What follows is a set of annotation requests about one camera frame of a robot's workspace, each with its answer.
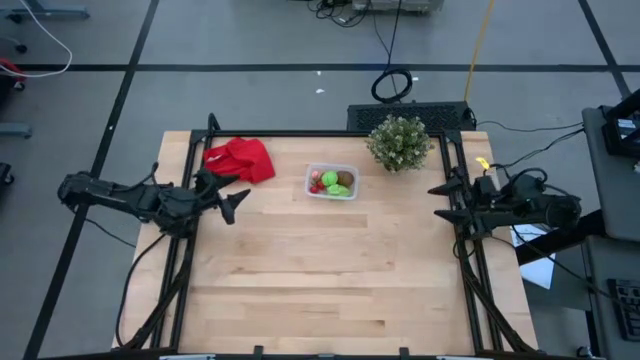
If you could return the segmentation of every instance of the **plastic container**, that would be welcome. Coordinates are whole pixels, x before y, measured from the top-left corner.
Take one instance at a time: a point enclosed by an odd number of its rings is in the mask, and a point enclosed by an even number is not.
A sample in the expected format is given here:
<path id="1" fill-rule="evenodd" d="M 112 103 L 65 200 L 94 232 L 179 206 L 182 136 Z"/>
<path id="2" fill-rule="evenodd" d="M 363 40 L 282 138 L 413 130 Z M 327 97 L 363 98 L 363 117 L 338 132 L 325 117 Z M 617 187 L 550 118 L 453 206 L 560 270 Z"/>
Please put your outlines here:
<path id="1" fill-rule="evenodd" d="M 314 194 L 311 189 L 311 173 L 314 171 L 348 171 L 353 174 L 353 184 L 349 188 L 351 190 L 351 196 L 332 196 L 327 194 Z M 321 199 L 329 200 L 354 200 L 358 196 L 358 186 L 360 185 L 360 175 L 358 175 L 358 169 L 349 165 L 341 164 L 309 164 L 307 168 L 307 176 L 304 180 L 304 192 L 311 197 L 317 197 Z"/>

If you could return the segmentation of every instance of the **wooden table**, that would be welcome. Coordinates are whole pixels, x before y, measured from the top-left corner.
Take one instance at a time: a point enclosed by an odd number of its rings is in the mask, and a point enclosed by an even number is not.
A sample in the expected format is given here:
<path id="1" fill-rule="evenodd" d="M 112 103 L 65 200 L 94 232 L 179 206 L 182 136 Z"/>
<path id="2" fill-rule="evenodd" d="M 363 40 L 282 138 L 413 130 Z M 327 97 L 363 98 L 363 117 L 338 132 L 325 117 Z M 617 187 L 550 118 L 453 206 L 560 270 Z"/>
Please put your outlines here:
<path id="1" fill-rule="evenodd" d="M 188 139 L 189 132 L 165 133 L 159 181 L 180 183 Z M 228 140 L 214 138 L 214 146 Z M 473 354 L 453 227 L 433 215 L 449 208 L 448 199 L 427 194 L 444 182 L 440 152 L 430 151 L 420 171 L 391 175 L 373 161 L 364 138 L 261 140 L 276 177 L 224 189 L 252 189 L 235 225 L 217 211 L 200 220 L 180 352 L 251 353 L 263 345 L 271 354 L 393 355 L 399 347 L 415 355 Z M 488 137 L 466 132 L 463 141 L 473 179 L 482 172 L 475 158 L 492 160 Z M 358 198 L 305 195 L 305 171 L 313 162 L 356 166 Z M 510 239 L 505 229 L 494 235 Z M 157 237 L 155 225 L 143 225 L 136 256 Z M 168 244 L 145 256 L 133 275 L 122 317 L 125 339 L 157 302 Z M 536 347 L 513 249 L 486 240 L 485 253 L 498 308 Z M 478 309 L 484 346 L 491 348 L 479 302 Z M 173 307 L 163 344 L 172 317 Z"/>

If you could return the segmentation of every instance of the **red cloth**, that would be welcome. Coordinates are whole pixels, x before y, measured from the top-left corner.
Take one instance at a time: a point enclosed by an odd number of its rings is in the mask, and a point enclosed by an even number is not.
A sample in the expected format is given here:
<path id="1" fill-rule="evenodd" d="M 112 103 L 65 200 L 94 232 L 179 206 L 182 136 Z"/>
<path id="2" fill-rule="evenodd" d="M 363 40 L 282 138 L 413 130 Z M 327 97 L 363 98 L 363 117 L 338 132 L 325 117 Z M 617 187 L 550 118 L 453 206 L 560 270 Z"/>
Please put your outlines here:
<path id="1" fill-rule="evenodd" d="M 204 166 L 219 175 L 239 175 L 257 184 L 276 175 L 269 153 L 258 139 L 233 138 L 225 145 L 205 150 Z"/>

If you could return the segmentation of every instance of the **black metal frame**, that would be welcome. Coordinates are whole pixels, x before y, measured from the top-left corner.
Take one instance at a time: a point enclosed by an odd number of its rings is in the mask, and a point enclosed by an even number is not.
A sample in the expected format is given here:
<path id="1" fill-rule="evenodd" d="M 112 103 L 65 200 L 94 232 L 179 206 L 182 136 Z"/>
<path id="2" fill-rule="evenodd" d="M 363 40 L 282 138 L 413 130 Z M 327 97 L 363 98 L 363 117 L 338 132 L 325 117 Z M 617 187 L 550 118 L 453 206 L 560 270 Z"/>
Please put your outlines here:
<path id="1" fill-rule="evenodd" d="M 190 179 L 194 171 L 194 162 L 198 147 L 201 143 L 204 144 L 205 148 L 209 148 L 212 146 L 213 139 L 216 136 L 229 137 L 229 136 L 245 136 L 245 137 L 366 137 L 369 134 L 368 131 L 349 131 L 349 130 L 317 130 L 317 131 L 309 131 L 309 130 L 282 130 L 282 131 L 271 131 L 271 130 L 221 130 L 220 126 L 211 114 L 209 116 L 208 129 L 206 130 L 192 130 L 191 136 L 189 139 L 189 149 L 187 151 L 187 158 L 185 161 L 185 167 L 182 176 L 182 187 L 189 187 Z M 457 160 L 457 169 L 458 171 L 462 171 L 463 178 L 465 179 L 464 186 L 469 187 L 470 182 L 468 178 L 468 169 L 464 156 L 464 148 L 462 144 L 462 137 L 460 131 L 444 131 L 444 132 L 429 132 L 430 137 L 433 139 L 437 139 L 440 144 L 440 153 L 442 156 L 443 162 L 443 170 L 445 174 L 445 179 L 447 180 L 452 174 L 452 165 L 451 158 L 449 152 L 449 143 L 453 143 L 455 152 L 456 152 L 456 160 Z M 451 195 L 449 197 L 450 205 L 452 208 L 459 208 L 460 206 L 464 206 L 464 201 L 460 201 L 456 195 Z M 464 272 L 465 269 L 470 269 L 468 260 L 465 260 L 468 257 L 467 249 L 465 246 L 465 240 L 468 239 L 468 229 L 464 229 L 461 227 L 456 227 L 455 229 L 455 237 L 457 243 L 457 250 L 460 257 L 460 269 L 461 272 Z M 189 279 L 191 275 L 191 264 L 193 261 L 194 249 L 196 236 L 191 236 L 186 239 L 185 251 L 182 259 L 182 264 L 180 270 L 177 275 L 174 274 L 177 258 L 178 258 L 178 248 L 180 246 L 181 239 L 171 239 L 171 243 L 169 245 L 169 250 L 167 253 L 167 261 L 164 269 L 164 276 L 162 280 L 162 287 L 160 291 L 160 299 L 158 306 L 152 311 L 149 319 L 147 320 L 147 324 L 153 325 L 150 330 L 144 335 L 144 338 L 136 339 L 134 342 L 135 345 L 127 348 L 127 349 L 117 349 L 112 352 L 106 353 L 98 353 L 98 354 L 87 354 L 87 355 L 76 355 L 76 356 L 65 356 L 58 357 L 55 359 L 95 359 L 95 360 L 107 360 L 107 359 L 157 359 L 159 356 L 167 356 L 167 355 L 177 355 L 179 342 L 180 342 L 180 334 L 182 330 L 183 320 L 184 320 L 184 311 L 186 305 L 186 297 L 189 288 Z M 489 273 L 487 268 L 487 262 L 484 255 L 484 249 L 482 247 L 481 240 L 474 241 L 475 254 L 476 254 L 476 262 L 477 269 L 479 273 L 480 285 L 482 290 L 488 294 L 489 301 L 492 301 L 492 291 L 491 284 L 489 279 Z M 470 335 L 473 341 L 474 352 L 476 356 L 485 356 L 491 357 L 495 359 L 570 359 L 564 357 L 555 357 L 555 356 L 547 356 L 543 354 L 532 354 L 532 353 L 516 353 L 516 352 L 505 352 L 502 346 L 502 337 L 498 326 L 495 323 L 495 319 L 491 317 L 487 317 L 490 335 L 491 335 L 491 343 L 493 350 L 487 350 L 484 348 L 483 339 L 482 339 L 482 331 L 480 328 L 480 320 L 478 316 L 478 309 L 476 306 L 476 294 L 474 293 L 471 286 L 463 281 L 465 300 L 467 305 L 467 313 L 469 317 L 469 327 L 470 327 Z M 160 347 L 160 342 L 162 339 L 162 332 L 164 328 L 165 321 L 165 312 L 168 304 L 173 300 L 173 297 L 177 296 L 176 299 L 176 311 L 174 321 L 171 327 L 171 337 L 169 340 L 169 347 Z M 150 348 L 141 349 L 147 338 L 151 336 Z M 238 354 L 215 354 L 216 359 L 309 359 L 310 355 L 264 355 L 262 346 L 257 345 L 254 349 L 253 354 L 246 355 L 238 355 Z M 435 359 L 435 356 L 415 356 L 409 354 L 409 349 L 400 348 L 399 355 L 390 355 L 390 356 L 341 356 L 341 355 L 333 355 L 333 359 Z"/>

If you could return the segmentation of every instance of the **white flowers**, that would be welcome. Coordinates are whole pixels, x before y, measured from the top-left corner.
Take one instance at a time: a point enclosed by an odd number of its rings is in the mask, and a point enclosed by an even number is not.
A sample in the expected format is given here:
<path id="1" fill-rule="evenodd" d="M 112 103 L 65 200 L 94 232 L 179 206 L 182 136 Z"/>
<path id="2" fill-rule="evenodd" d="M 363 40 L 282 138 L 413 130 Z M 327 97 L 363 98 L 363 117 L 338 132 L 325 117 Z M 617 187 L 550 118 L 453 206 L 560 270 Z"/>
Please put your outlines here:
<path id="1" fill-rule="evenodd" d="M 375 160 L 390 171 L 419 169 L 430 146 L 429 136 L 420 119 L 407 120 L 387 116 L 366 140 Z"/>

